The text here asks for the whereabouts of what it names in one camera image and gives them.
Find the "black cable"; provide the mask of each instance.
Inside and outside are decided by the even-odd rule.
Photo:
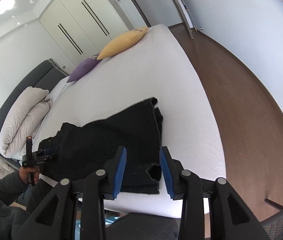
[[[7,193],[7,192],[3,192],[3,191],[0,191],[0,193],[4,193],[4,194],[7,194],[7,195],[11,195],[11,196],[15,196],[15,195],[21,195],[22,193],[24,193],[27,189],[24,189],[22,192],[18,192],[18,193],[15,193],[15,194],[11,194],[11,193]]]

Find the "wall outlet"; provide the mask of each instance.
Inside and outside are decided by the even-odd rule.
[[[15,169],[7,163],[2,163],[0,166],[0,173],[5,175],[14,172]]]
[[[0,173],[5,175],[5,169],[3,167],[0,167]]]
[[[71,73],[71,71],[66,67],[63,66],[62,69],[69,75]]]

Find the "chair backrest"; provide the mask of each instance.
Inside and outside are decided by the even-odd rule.
[[[271,240],[283,240],[283,210],[261,222]]]

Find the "yellow pillow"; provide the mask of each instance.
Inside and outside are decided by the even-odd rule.
[[[148,27],[137,28],[132,31],[120,34],[117,38],[110,41],[100,52],[98,60],[115,56],[118,53],[129,49],[134,46],[148,31]]]

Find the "wooden floor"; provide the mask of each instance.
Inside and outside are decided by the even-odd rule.
[[[227,180],[255,216],[283,205],[283,114],[259,80],[220,44],[183,25],[170,27],[206,91],[225,153]]]

